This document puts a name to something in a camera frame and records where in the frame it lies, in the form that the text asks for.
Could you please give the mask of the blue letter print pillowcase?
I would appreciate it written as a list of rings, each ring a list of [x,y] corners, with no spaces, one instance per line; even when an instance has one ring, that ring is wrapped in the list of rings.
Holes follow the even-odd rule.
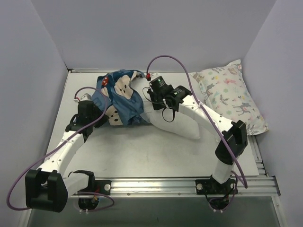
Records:
[[[97,78],[97,90],[91,99],[111,126],[149,123],[142,97],[130,86],[132,80],[143,76],[141,71],[122,69]]]

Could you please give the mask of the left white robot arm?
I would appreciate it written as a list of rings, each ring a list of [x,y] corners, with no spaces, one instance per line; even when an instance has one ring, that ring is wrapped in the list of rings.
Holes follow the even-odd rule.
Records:
[[[94,128],[108,117],[90,100],[79,101],[78,112],[66,126],[58,146],[36,170],[25,175],[26,206],[31,209],[61,212],[69,197],[78,192],[92,194],[97,188],[94,173],[76,170],[63,175],[76,152],[88,140]]]

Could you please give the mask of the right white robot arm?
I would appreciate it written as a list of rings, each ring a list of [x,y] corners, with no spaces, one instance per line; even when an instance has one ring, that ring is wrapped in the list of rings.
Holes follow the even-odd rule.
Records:
[[[246,125],[239,120],[234,122],[210,109],[197,98],[194,93],[178,86],[168,85],[162,76],[149,82],[147,90],[155,110],[170,109],[179,112],[196,121],[220,141],[215,155],[218,159],[210,188],[214,193],[221,193],[227,188],[227,181],[238,157],[248,144]]]

